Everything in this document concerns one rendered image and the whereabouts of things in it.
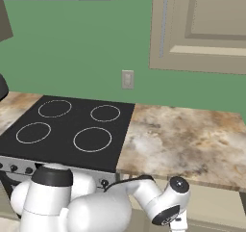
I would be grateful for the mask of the silver oven front panel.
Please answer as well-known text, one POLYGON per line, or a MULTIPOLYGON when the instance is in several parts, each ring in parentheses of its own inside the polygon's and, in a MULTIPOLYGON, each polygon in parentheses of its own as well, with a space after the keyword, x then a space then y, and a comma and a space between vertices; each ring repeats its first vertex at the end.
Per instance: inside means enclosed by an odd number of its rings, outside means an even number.
MULTIPOLYGON (((32 168, 35 171, 40 166, 42 166, 42 163, 24 159, 17 159, 13 157, 0 156, 0 181, 2 182, 7 195, 11 196, 13 188, 17 186, 20 182, 28 179, 33 174, 25 174, 26 168, 32 168), (18 167, 16 172, 11 172, 11 165, 16 165, 18 167)), ((105 189, 101 185, 102 179, 108 180, 109 184, 116 181, 115 173, 74 167, 70 167, 70 169, 72 171, 77 171, 92 176, 96 182, 98 192, 102 192, 105 189)))

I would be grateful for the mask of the black hob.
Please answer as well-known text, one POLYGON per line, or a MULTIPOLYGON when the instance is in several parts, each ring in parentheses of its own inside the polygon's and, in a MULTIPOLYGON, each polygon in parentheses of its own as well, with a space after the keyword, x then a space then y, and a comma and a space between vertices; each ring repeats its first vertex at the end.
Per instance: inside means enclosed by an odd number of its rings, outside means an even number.
POLYGON ((0 156, 114 173, 134 108, 44 95, 0 135, 0 156))

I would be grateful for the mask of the black rounded appliance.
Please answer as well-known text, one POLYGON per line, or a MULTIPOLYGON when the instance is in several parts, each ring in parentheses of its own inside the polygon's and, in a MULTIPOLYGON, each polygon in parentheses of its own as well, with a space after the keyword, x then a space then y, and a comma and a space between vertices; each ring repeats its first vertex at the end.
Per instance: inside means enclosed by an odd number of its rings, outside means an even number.
POLYGON ((0 74, 0 101, 9 94, 9 87, 2 74, 0 74))

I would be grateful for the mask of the beige wall cupboard door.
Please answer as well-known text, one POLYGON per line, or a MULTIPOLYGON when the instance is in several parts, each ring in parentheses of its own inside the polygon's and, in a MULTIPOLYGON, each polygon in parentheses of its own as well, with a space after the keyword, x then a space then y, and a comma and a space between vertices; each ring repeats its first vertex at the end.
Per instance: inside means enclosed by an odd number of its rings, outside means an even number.
POLYGON ((163 0, 152 0, 149 67, 246 75, 246 0, 168 0, 160 53, 163 0))

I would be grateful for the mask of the beige wall cupboard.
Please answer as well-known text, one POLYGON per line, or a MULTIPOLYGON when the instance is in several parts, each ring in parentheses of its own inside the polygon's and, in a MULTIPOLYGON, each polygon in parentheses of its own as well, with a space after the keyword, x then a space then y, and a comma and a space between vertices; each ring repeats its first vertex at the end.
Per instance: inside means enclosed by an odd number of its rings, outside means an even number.
POLYGON ((11 23, 3 0, 0 0, 0 42, 13 37, 11 23))

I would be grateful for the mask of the beige wall socket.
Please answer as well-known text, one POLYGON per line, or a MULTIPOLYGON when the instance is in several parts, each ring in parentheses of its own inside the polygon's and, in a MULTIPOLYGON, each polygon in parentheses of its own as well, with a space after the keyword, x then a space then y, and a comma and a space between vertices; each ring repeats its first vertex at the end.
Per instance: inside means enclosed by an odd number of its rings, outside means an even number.
POLYGON ((132 70, 121 71, 122 88, 125 90, 132 90, 134 88, 135 73, 132 70))

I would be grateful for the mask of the beige drawer front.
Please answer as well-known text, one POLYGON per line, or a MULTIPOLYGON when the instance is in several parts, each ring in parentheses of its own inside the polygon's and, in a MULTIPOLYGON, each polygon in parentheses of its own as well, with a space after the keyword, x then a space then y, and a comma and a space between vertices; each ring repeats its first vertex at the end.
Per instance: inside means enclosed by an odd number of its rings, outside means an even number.
POLYGON ((188 177, 186 180, 191 188, 189 219, 246 232, 246 201, 240 197, 246 195, 246 173, 232 177, 220 175, 208 181, 188 177))

